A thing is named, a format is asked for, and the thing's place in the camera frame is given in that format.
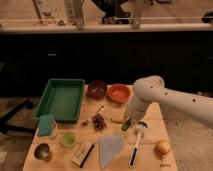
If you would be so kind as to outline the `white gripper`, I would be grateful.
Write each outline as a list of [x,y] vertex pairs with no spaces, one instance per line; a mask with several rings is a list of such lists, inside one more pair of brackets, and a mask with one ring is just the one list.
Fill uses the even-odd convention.
[[149,105],[150,102],[133,96],[126,105],[124,116],[138,122],[145,116]]

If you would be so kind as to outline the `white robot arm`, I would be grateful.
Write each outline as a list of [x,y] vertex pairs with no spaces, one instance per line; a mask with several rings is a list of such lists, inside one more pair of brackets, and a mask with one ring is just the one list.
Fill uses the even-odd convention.
[[149,105],[158,102],[213,128],[213,98],[168,89],[158,75],[137,79],[132,90],[133,96],[127,103],[125,115],[133,121],[141,120]]

